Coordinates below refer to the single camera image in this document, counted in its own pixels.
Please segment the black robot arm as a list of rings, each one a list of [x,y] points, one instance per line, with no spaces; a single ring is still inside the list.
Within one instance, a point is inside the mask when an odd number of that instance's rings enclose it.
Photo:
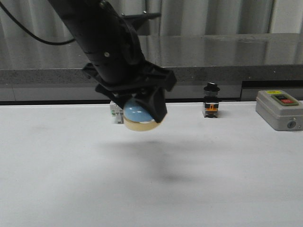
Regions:
[[[89,59],[84,71],[119,107],[133,99],[156,122],[167,114],[165,92],[177,80],[172,70],[145,59],[131,23],[105,0],[52,0],[51,6]]]

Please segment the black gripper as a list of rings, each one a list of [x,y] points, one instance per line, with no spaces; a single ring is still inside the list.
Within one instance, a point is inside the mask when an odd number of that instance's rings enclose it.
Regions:
[[[133,79],[127,79],[120,84],[106,83],[92,63],[82,69],[87,78],[98,82],[96,92],[102,93],[111,101],[124,109],[125,104],[134,97],[135,101],[143,107],[155,122],[163,121],[167,114],[165,104],[165,91],[170,92],[177,83],[172,70],[159,67],[150,62],[139,68]]]

